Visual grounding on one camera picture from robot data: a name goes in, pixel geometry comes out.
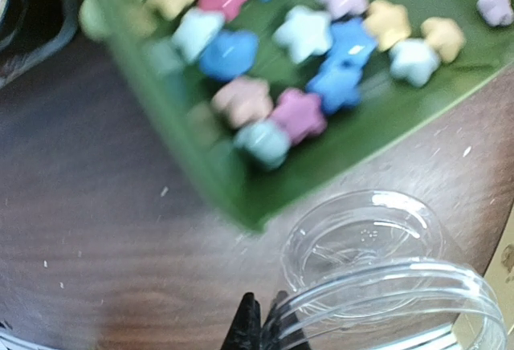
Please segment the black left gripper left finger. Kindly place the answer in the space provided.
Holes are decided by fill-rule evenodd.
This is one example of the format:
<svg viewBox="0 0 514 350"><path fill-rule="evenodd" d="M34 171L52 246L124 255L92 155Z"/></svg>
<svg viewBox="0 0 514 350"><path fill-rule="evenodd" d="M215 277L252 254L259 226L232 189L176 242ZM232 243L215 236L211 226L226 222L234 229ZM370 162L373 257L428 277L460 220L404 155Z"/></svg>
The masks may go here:
<svg viewBox="0 0 514 350"><path fill-rule="evenodd" d="M261 333L261 308L255 294L243 295L232 320L222 350L258 350Z"/></svg>

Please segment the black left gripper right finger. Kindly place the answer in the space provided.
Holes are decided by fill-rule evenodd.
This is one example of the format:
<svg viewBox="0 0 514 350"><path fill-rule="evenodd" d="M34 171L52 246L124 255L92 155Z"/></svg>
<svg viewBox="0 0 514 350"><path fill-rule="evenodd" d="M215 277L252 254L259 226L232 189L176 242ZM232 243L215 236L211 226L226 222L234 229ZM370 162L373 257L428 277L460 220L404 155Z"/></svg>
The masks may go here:
<svg viewBox="0 0 514 350"><path fill-rule="evenodd" d="M299 328L286 334L286 330L292 328L299 319L290 308L289 303L284 303L288 298L286 291L279 291L272 300L270 311L261 329L261 349L307 349L311 350L310 343L304 331Z"/></svg>

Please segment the clear plastic jar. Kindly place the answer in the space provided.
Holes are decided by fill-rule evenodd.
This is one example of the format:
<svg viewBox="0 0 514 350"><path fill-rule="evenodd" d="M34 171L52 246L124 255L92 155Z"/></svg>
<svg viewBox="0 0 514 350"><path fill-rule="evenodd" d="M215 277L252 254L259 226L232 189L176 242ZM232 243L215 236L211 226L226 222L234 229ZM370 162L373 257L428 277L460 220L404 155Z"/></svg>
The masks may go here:
<svg viewBox="0 0 514 350"><path fill-rule="evenodd" d="M505 349L494 291L435 213L363 190L307 211L280 255L277 293L312 349Z"/></svg>

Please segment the green tray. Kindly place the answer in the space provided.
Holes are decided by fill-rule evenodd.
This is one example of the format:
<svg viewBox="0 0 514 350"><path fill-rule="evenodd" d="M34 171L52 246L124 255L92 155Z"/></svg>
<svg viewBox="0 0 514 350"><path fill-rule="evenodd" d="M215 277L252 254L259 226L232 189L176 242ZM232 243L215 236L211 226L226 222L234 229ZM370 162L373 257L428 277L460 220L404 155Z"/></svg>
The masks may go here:
<svg viewBox="0 0 514 350"><path fill-rule="evenodd" d="M104 40L198 190L261 230L513 61L512 0L97 0Z"/></svg>

